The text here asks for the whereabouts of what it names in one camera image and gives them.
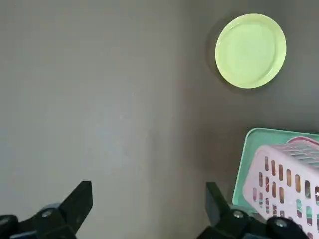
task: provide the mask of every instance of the teal tray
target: teal tray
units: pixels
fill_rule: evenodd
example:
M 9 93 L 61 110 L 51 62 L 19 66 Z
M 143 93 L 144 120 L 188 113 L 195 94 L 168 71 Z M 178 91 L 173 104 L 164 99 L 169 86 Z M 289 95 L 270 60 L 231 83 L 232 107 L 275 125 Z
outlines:
M 297 136 L 305 136 L 319 141 L 318 134 L 298 133 L 276 129 L 254 128 L 247 133 L 233 194 L 232 203 L 234 206 L 248 210 L 248 212 L 256 212 L 245 200 L 243 186 L 257 148 L 263 144 L 286 143 L 289 139 Z

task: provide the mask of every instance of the round plate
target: round plate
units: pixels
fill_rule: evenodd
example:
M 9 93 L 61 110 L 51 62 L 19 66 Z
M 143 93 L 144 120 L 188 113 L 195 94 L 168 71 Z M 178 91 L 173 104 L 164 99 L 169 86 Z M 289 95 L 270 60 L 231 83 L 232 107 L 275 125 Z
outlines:
M 247 14 L 231 21 L 220 33 L 215 48 L 220 74 L 230 84 L 246 89 L 273 79 L 285 56 L 283 31 L 261 14 Z

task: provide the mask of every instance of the pink basket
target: pink basket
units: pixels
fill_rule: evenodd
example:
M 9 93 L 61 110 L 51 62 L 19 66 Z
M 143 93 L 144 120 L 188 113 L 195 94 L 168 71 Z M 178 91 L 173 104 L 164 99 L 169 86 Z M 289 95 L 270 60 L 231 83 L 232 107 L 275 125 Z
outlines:
M 290 218 L 310 238 L 319 239 L 319 143 L 296 137 L 259 147 L 243 192 L 265 219 Z

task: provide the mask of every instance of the gray floor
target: gray floor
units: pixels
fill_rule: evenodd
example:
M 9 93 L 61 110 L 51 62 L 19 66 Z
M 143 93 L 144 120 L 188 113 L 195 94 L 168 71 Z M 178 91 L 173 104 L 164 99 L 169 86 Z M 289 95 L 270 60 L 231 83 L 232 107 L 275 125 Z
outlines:
M 0 212 L 25 219 L 92 180 L 79 238 L 194 238 L 204 182 L 230 199 L 246 132 L 318 131 L 317 1 L 0 1 Z M 207 48 L 244 13 L 282 27 L 287 57 L 256 90 Z

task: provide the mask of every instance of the plastic basket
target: plastic basket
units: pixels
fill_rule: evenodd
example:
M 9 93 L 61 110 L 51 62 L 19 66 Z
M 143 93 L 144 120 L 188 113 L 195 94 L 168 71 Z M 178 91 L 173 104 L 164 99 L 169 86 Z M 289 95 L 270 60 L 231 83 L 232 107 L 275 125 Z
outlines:
M 259 147 L 243 194 L 265 219 L 291 218 L 310 238 L 319 238 L 319 143 L 297 137 Z
M 256 150 L 265 144 L 283 144 L 291 138 L 305 136 L 319 141 L 319 135 L 310 133 L 300 133 L 268 128 L 254 128 L 250 130 L 245 138 L 241 161 L 238 169 L 236 184 L 234 188 L 232 204 L 236 208 L 246 212 L 256 212 L 256 210 L 245 200 L 243 186 L 247 177 L 250 164 L 253 161 Z

